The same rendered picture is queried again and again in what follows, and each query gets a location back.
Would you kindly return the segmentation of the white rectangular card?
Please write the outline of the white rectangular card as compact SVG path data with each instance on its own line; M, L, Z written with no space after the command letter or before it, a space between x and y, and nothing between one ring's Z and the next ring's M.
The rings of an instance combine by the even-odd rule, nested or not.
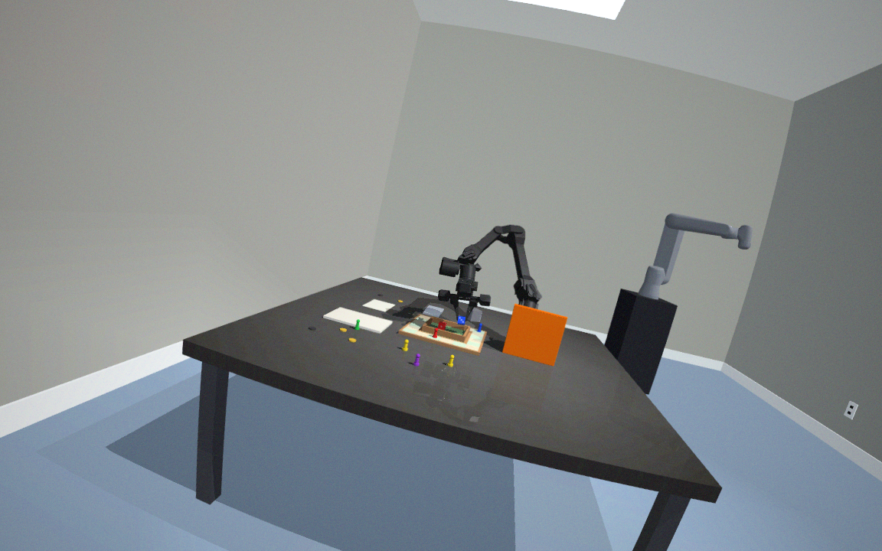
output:
M377 309L379 311L387 311L387 310L391 309L392 307L394 307L393 304L390 304L387 302L381 302L378 300L372 300L371 302L368 302L367 304L365 304L363 306L371 308L371 309Z

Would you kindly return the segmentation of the white rectangular sheet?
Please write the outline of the white rectangular sheet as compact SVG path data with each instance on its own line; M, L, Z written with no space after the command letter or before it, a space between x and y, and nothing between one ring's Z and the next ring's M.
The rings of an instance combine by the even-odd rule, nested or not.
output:
M372 316L367 316L362 313L358 313L358 311L352 311L345 308L338 308L334 311L330 311L328 314L323 316L323 318L329 318L332 321L343 322L343 324L352 325L352 327L356 327L356 320L360 320L358 322L358 327L363 329L368 329L369 331L377 332L377 334L381 334L384 329L390 327L392 321L383 320L383 318L377 318Z

